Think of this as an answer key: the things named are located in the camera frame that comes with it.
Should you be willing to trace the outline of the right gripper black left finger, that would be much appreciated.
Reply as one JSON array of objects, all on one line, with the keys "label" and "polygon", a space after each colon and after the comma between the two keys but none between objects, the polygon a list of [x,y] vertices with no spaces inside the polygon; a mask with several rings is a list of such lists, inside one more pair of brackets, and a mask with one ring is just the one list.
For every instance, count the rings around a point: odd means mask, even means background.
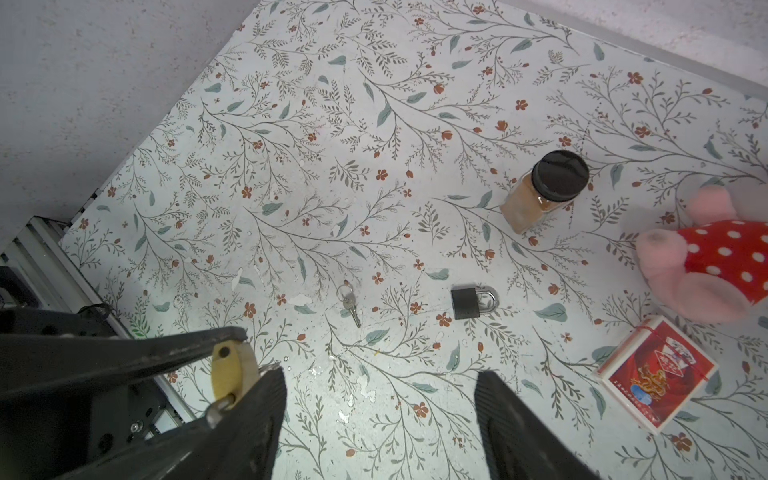
[{"label": "right gripper black left finger", "polygon": [[286,410],[283,369],[260,380],[212,427],[200,418],[63,474],[63,479],[270,479]]}]

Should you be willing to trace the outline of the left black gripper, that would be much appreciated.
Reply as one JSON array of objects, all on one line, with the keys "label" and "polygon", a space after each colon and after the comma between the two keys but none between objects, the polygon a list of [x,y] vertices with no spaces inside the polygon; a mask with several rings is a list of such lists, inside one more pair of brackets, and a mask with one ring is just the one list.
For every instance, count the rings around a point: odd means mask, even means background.
[{"label": "left black gripper", "polygon": [[179,420],[148,378],[212,355],[246,331],[224,327],[119,338],[104,319],[31,308],[1,311],[1,476],[162,479],[207,436]]}]

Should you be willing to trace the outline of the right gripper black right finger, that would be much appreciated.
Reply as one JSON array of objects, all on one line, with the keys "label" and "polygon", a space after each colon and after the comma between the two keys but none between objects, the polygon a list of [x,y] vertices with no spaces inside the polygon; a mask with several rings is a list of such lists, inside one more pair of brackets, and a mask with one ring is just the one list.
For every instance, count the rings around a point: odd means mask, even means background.
[{"label": "right gripper black right finger", "polygon": [[475,410],[489,475],[506,479],[596,479],[494,372],[478,374]]}]

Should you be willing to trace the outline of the small silver key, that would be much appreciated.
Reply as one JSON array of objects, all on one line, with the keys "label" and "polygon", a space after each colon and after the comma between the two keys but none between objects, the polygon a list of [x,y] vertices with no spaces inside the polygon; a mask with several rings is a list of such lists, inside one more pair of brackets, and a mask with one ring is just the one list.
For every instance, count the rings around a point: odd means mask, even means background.
[{"label": "small silver key", "polygon": [[349,313],[357,328],[362,327],[362,322],[357,313],[357,299],[354,289],[348,282],[344,282],[337,288],[337,297],[342,302],[342,307]]}]

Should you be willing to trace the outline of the small black padlock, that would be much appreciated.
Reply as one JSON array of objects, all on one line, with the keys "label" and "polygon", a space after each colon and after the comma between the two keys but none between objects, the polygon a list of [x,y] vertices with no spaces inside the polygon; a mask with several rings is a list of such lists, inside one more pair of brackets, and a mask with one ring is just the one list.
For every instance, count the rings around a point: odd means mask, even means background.
[{"label": "small black padlock", "polygon": [[455,320],[480,318],[493,313],[500,305],[496,291],[490,287],[457,287],[450,295]]}]

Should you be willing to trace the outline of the red playing card box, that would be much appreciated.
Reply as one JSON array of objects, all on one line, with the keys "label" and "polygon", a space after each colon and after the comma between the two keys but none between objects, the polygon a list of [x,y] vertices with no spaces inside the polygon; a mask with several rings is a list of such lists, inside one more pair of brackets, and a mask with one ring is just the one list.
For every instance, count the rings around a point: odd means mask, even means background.
[{"label": "red playing card box", "polygon": [[596,377],[643,428],[659,434],[718,370],[711,356],[657,315],[614,349]]}]

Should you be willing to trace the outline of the pink plush toy red dress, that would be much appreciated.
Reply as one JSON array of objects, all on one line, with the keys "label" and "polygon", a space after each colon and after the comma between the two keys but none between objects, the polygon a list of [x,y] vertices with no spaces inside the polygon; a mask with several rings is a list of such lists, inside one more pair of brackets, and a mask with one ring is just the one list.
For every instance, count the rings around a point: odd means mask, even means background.
[{"label": "pink plush toy red dress", "polygon": [[767,188],[731,194],[700,188],[686,210],[693,225],[639,235],[636,253],[652,293],[702,324],[741,321],[767,303]]}]

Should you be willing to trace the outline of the spice jar with black lid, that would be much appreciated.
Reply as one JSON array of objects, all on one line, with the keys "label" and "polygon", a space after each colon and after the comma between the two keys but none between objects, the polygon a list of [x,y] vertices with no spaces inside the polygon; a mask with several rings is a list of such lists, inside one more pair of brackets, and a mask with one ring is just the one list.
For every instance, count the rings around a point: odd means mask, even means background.
[{"label": "spice jar with black lid", "polygon": [[516,234],[573,201],[589,182],[585,160],[568,150],[555,150],[537,161],[509,193],[500,210]]}]

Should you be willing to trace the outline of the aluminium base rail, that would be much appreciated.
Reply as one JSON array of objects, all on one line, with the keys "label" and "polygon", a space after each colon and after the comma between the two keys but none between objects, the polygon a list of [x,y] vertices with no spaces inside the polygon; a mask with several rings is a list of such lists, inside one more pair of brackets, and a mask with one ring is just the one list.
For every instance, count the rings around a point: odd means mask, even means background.
[{"label": "aluminium base rail", "polygon": [[2,250],[1,265],[24,280],[42,308],[77,312],[102,298],[60,247],[65,230],[62,222],[30,218]]}]

